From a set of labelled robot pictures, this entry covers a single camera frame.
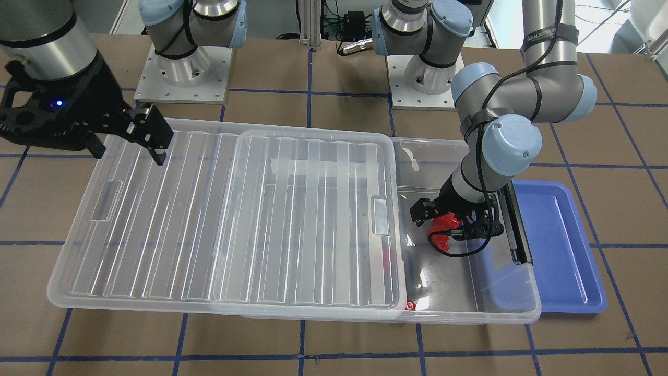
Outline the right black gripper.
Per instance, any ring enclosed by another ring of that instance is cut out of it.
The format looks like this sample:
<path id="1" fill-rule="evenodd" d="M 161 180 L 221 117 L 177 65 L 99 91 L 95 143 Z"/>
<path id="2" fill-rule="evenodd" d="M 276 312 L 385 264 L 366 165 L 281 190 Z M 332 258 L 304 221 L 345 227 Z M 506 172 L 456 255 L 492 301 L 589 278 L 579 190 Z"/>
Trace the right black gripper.
<path id="1" fill-rule="evenodd" d="M 131 109 L 101 53 L 68 78 L 47 81 L 27 74 L 27 60 L 14 57 L 2 97 L 2 138 L 29 147 L 88 150 L 102 159 L 98 134 L 116 135 L 145 148 L 157 165 L 165 163 L 174 135 L 158 107 Z"/>

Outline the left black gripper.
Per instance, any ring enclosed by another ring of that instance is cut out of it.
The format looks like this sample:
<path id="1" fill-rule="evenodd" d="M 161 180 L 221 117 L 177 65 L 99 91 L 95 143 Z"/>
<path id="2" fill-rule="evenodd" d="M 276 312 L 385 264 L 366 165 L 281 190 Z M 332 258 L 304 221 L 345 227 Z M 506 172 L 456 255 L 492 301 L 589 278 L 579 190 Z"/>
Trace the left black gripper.
<path id="1" fill-rule="evenodd" d="M 485 239 L 504 234 L 504 225 L 498 215 L 497 200 L 489 197 L 482 202 L 468 202 L 454 190 L 449 178 L 435 199 L 421 198 L 410 208 L 411 221 L 422 226 L 434 218 L 453 213 L 462 225 L 458 229 L 446 231 L 449 237 L 457 241 Z"/>

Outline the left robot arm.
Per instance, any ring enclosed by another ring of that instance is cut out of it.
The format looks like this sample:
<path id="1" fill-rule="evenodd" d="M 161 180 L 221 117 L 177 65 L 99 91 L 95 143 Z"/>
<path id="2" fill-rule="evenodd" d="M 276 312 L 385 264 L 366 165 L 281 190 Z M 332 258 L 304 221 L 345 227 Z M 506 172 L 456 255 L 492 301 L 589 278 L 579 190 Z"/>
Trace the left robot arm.
<path id="1" fill-rule="evenodd" d="M 418 226 L 453 214 L 457 240 L 499 235 L 493 196 L 539 154 L 536 123 L 579 121 L 597 101 L 592 79 L 578 73 L 574 2 L 524 1 L 522 16 L 525 67 L 503 77 L 487 62 L 451 73 L 473 29 L 459 1 L 386 1 L 372 12 L 375 52 L 413 55 L 417 90 L 451 90 L 469 147 L 439 196 L 411 207 Z"/>

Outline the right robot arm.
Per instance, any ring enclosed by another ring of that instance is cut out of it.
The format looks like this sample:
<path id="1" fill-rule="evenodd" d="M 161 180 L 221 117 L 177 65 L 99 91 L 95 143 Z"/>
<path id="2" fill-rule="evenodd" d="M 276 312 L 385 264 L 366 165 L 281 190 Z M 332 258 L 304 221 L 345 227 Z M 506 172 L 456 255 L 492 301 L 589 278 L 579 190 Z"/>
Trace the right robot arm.
<path id="1" fill-rule="evenodd" d="M 170 88 L 214 76 L 207 48 L 240 48 L 246 1 L 141 1 L 155 71 Z M 2 138 L 27 147 L 105 153 L 99 134 L 136 143 L 158 165 L 173 137 L 153 104 L 133 109 L 69 1 L 2 1 L 2 50 L 10 79 Z"/>

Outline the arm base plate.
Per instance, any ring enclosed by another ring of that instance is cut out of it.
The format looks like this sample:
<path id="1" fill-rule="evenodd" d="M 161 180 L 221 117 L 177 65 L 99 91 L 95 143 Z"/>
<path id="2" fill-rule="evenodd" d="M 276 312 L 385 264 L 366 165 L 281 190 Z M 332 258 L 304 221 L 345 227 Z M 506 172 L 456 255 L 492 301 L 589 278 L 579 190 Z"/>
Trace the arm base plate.
<path id="1" fill-rule="evenodd" d="M 386 57 L 392 107 L 398 110 L 456 110 L 451 81 L 463 69 L 458 55 L 451 67 L 427 66 L 417 55 Z"/>
<path id="2" fill-rule="evenodd" d="M 134 98 L 142 103 L 224 104 L 234 49 L 200 46 L 172 60 L 150 48 Z"/>

